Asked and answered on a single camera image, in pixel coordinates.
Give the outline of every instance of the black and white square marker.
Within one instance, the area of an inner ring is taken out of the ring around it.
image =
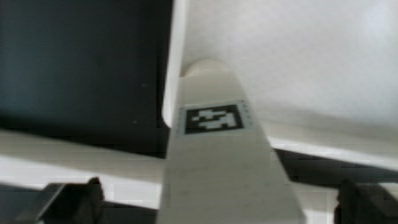
[[[184,134],[243,129],[237,104],[186,109]]]

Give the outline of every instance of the white wall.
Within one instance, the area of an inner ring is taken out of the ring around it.
[[[189,0],[188,14],[184,65],[225,61],[261,120],[392,140],[398,1]]]

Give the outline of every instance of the white surface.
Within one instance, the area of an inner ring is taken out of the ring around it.
[[[182,64],[227,63],[264,122],[396,141],[396,27],[396,0],[189,0]]]
[[[271,163],[273,150],[245,92],[232,73],[209,70],[181,78],[156,223],[300,224],[298,200],[277,159]],[[184,111],[241,101],[248,111],[246,117],[239,113],[241,120],[252,124],[184,134],[184,125],[177,125],[189,118]]]
[[[0,184],[42,189],[99,176],[106,200],[156,208],[163,160],[0,131]]]

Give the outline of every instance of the dark screen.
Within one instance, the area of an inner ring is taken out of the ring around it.
[[[163,157],[172,1],[0,4],[0,128]]]

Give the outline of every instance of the black panel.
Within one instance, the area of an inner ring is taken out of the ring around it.
[[[170,0],[1,1],[1,128],[163,157],[170,8]]]

